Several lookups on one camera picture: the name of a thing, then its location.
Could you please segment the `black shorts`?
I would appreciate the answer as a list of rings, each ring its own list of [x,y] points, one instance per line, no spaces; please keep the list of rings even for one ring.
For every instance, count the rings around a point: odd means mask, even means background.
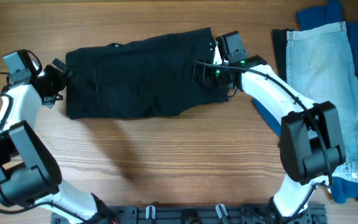
[[[214,59],[210,28],[68,52],[67,116],[177,116],[197,105],[227,102],[228,89],[208,79]]]

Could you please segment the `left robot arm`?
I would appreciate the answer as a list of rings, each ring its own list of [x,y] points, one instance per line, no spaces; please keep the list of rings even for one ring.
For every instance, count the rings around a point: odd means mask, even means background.
[[[55,158],[34,131],[39,109],[62,100],[59,92],[73,72],[59,59],[43,67],[26,49],[3,59],[8,71],[0,92],[0,213],[44,208],[69,223],[118,223],[102,200],[63,179]]]

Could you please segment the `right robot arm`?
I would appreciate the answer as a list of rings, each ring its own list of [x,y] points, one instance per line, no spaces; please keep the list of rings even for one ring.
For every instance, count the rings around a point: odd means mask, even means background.
[[[336,107],[317,103],[285,83],[260,56],[249,57],[237,31],[221,35],[210,49],[212,63],[195,60],[195,70],[218,87],[244,92],[280,126],[280,160],[285,177],[267,204],[243,204],[241,223],[319,223],[322,205],[309,205],[318,187],[333,185],[333,171],[345,160]]]

